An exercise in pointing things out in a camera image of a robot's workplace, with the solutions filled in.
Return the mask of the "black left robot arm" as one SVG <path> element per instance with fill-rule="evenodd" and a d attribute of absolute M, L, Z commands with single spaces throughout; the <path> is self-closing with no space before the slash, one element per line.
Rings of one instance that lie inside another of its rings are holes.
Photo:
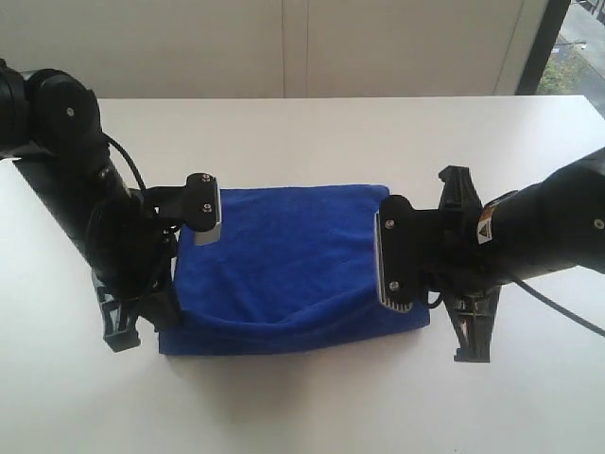
<path fill-rule="evenodd" d="M 125 185 L 111 149 L 124 150 L 103 131 L 93 90 L 57 69 L 1 66 L 1 157 L 90 266 L 103 339 L 121 352 L 139 346 L 138 319 L 165 331 L 181 309 L 171 277 L 174 230 L 145 185 Z"/>

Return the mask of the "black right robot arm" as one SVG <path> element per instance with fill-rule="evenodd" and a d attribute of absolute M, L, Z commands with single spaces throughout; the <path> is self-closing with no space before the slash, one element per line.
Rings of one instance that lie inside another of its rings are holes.
<path fill-rule="evenodd" d="M 501 288 L 574 267 L 604 271 L 604 152 L 482 204 L 466 167 L 441 173 L 435 210 L 415 214 L 416 263 L 458 338 L 455 359 L 486 363 Z"/>

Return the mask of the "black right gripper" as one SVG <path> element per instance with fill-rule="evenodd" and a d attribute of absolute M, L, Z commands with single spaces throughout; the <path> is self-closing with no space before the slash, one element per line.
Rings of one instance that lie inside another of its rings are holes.
<path fill-rule="evenodd" d="M 458 338 L 455 362 L 489 363 L 502 285 L 493 280 L 473 233 L 482 202 L 468 167 L 447 166 L 439 178 L 438 208 L 417 213 L 421 301 L 428 307 L 444 302 Z"/>

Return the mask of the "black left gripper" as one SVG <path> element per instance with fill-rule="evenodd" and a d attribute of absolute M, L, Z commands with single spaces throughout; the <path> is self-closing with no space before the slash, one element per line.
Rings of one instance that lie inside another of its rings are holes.
<path fill-rule="evenodd" d="M 87 261 L 103 322 L 103 340 L 114 353 L 141 344 L 138 316 L 125 301 L 142 299 L 141 316 L 155 330 L 178 326 L 182 310 L 172 281 L 175 237 L 140 191 L 87 194 Z"/>

